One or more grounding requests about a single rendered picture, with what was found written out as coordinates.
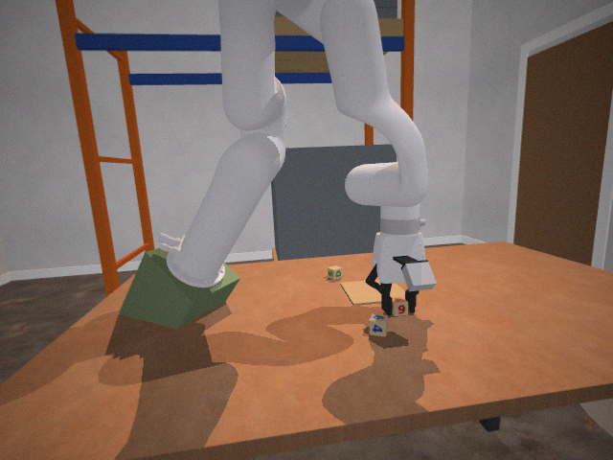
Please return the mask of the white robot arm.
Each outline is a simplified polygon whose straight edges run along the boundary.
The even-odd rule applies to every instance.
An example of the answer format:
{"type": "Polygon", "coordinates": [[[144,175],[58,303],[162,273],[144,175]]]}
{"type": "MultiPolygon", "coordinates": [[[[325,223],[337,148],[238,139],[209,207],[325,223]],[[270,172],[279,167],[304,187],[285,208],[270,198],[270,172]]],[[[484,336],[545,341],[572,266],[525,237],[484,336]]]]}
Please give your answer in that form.
{"type": "Polygon", "coordinates": [[[418,233],[425,225],[425,147],[390,96],[374,0],[218,0],[218,10],[223,107],[240,139],[220,157],[186,236],[161,233],[170,272],[193,287],[217,285],[225,259],[284,163],[286,95],[275,77],[276,11],[321,43],[324,38],[337,109],[380,131],[396,152],[395,163],[352,169],[348,197],[380,206],[382,233],[418,233]]]}

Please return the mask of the tan flat mat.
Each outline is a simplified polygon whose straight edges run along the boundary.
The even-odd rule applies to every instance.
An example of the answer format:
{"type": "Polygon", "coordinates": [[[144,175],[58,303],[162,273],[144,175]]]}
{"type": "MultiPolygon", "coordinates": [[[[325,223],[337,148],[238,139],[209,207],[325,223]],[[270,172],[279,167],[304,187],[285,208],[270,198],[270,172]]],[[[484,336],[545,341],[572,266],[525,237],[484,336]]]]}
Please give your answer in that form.
{"type": "MultiPolygon", "coordinates": [[[[340,283],[354,305],[381,303],[381,293],[365,281],[340,283]]],[[[390,296],[403,297],[405,291],[396,283],[392,284],[390,296]]]]}

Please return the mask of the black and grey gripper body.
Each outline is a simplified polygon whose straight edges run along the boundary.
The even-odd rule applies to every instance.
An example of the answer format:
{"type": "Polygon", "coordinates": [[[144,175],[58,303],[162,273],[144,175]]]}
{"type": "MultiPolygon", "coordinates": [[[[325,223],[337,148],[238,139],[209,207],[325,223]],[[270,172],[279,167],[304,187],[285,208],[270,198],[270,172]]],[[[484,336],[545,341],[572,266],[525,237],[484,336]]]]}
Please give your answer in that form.
{"type": "Polygon", "coordinates": [[[380,231],[375,235],[372,270],[377,264],[377,276],[382,284],[404,283],[402,264],[393,257],[409,256],[415,260],[425,260],[422,233],[410,235],[392,235],[380,231]],[[377,262],[376,262],[377,261],[377,262]]]}

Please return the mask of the beige letter block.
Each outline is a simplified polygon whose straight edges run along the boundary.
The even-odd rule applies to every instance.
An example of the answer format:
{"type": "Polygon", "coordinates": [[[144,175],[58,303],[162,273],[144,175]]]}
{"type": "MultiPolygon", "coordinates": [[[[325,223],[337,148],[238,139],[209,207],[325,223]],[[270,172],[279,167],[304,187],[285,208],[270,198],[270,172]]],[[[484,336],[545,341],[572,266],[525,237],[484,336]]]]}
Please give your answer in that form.
{"type": "Polygon", "coordinates": [[[392,298],[392,314],[394,316],[408,315],[408,302],[403,297],[392,298]]]}
{"type": "Polygon", "coordinates": [[[386,336],[388,331],[388,316],[372,314],[370,318],[370,335],[386,336]]]}
{"type": "Polygon", "coordinates": [[[342,278],[342,267],[336,265],[328,267],[328,277],[332,280],[342,278]]]}

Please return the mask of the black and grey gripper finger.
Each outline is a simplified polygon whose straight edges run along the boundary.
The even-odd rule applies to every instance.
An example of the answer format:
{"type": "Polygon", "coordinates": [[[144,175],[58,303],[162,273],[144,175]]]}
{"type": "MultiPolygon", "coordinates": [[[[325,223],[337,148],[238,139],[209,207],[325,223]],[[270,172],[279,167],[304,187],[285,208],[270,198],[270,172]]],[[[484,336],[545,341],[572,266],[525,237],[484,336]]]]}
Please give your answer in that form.
{"type": "Polygon", "coordinates": [[[408,310],[411,313],[415,313],[415,307],[417,304],[417,294],[419,291],[409,291],[408,289],[405,291],[405,300],[408,302],[408,310]]]}
{"type": "Polygon", "coordinates": [[[375,267],[373,268],[365,282],[381,293],[381,307],[390,316],[392,315],[392,297],[390,296],[392,284],[377,283],[375,281],[377,277],[376,268],[377,264],[375,264],[375,267]]]}

